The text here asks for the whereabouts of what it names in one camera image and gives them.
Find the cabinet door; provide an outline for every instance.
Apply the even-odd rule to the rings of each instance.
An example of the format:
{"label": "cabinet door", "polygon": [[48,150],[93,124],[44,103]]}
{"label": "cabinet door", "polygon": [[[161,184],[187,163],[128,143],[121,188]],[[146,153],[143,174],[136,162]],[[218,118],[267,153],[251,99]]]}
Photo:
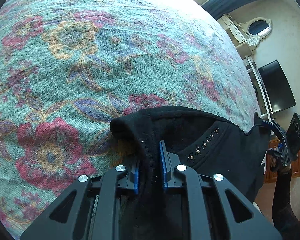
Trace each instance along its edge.
{"label": "cabinet door", "polygon": [[[276,148],[280,141],[274,139],[270,141],[269,148]],[[298,159],[291,163],[292,178],[300,177],[300,151],[298,152]],[[277,172],[270,171],[270,156],[267,155],[267,170],[264,176],[264,183],[271,183],[277,181]]]}

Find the teal fabric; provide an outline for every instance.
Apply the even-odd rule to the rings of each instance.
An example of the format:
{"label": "teal fabric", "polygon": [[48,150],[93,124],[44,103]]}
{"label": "teal fabric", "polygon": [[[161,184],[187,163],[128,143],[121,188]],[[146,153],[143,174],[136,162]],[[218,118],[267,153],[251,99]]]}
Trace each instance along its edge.
{"label": "teal fabric", "polygon": [[0,10],[0,220],[18,239],[81,174],[132,148],[112,118],[165,105],[248,131],[249,76],[192,0],[7,0]]}

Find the silver screw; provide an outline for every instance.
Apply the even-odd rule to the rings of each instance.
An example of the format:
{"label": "silver screw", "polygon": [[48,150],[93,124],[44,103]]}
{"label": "silver screw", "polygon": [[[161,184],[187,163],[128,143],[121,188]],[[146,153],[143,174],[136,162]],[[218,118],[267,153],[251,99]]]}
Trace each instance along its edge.
{"label": "silver screw", "polygon": [[116,166],[116,168],[115,168],[116,171],[124,171],[125,169],[126,169],[126,167],[123,166],[123,165],[118,165],[118,166]]}
{"label": "silver screw", "polygon": [[185,171],[187,169],[187,167],[183,164],[179,164],[177,165],[177,170],[178,171]]}
{"label": "silver screw", "polygon": [[216,181],[222,181],[222,180],[224,179],[224,177],[223,177],[221,174],[219,174],[219,173],[215,174],[215,175],[213,176],[213,178],[214,178]]}
{"label": "silver screw", "polygon": [[88,176],[87,175],[81,175],[81,176],[79,176],[78,180],[80,182],[86,182],[88,180]]}

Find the black sleeve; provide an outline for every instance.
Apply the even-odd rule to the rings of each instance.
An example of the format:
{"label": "black sleeve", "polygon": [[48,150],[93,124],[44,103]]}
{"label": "black sleeve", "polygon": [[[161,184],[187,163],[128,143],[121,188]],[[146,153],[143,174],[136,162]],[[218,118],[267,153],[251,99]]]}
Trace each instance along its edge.
{"label": "black sleeve", "polygon": [[280,174],[280,172],[278,172],[272,204],[272,220],[274,226],[282,234],[284,239],[293,239],[293,235],[296,233],[299,224],[290,204],[291,176],[292,170],[287,174]]}

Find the black tv screen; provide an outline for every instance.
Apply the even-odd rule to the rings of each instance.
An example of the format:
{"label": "black tv screen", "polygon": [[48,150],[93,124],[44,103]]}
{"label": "black tv screen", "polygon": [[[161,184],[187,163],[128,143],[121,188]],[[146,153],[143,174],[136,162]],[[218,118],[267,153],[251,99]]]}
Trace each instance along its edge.
{"label": "black tv screen", "polygon": [[273,113],[296,105],[288,80],[277,60],[258,70],[268,93]]}

